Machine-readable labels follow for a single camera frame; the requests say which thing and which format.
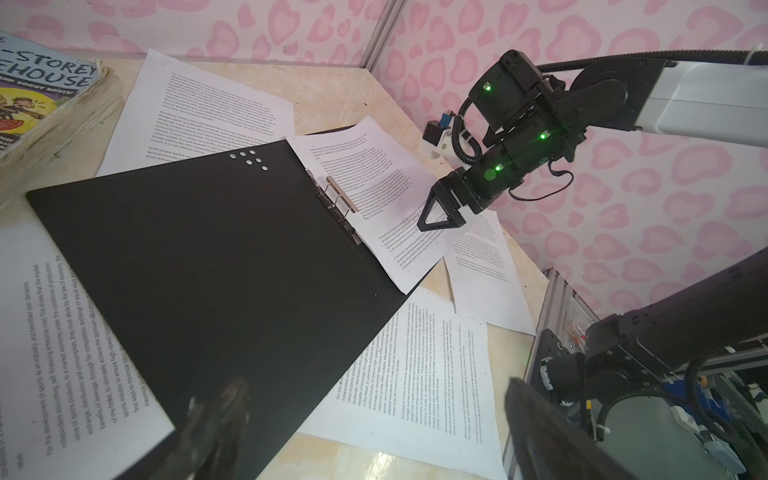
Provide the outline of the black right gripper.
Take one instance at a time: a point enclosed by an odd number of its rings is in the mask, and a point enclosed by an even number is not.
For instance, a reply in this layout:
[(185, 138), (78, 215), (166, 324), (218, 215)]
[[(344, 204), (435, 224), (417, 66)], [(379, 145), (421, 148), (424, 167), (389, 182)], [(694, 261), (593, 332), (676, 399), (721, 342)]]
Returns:
[(472, 152), (458, 150), (469, 166), (456, 169), (430, 189), (417, 226), (422, 232), (457, 229), (469, 207), (478, 213), (502, 193), (523, 183), (542, 165), (561, 158), (572, 162), (585, 140), (585, 123), (575, 107), (564, 104), (564, 83), (550, 82), (522, 52), (509, 50), (471, 88), (458, 110), (458, 131), (474, 106), (488, 124), (481, 141), (466, 139)]

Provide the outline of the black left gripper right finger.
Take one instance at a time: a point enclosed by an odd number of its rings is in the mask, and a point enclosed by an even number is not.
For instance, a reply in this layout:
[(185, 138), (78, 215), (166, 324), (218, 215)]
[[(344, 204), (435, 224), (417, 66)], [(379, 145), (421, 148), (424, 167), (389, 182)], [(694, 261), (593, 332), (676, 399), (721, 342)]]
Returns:
[(524, 380), (510, 380), (504, 409), (514, 457), (524, 479), (634, 477)]

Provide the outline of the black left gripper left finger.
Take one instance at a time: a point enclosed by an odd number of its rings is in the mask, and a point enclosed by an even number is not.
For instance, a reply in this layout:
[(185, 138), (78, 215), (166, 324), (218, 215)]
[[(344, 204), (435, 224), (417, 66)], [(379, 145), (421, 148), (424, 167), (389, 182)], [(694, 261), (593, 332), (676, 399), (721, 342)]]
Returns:
[(249, 387), (236, 378), (207, 404), (194, 405), (175, 448), (152, 479), (233, 479), (250, 419)]

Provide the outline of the white and black folder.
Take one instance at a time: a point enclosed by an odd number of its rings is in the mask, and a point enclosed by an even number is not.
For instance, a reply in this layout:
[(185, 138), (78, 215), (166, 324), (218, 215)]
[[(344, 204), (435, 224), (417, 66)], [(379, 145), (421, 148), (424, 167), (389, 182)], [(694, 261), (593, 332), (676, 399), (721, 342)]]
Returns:
[(175, 426), (246, 381), (254, 479), (410, 296), (286, 141), (28, 192)]

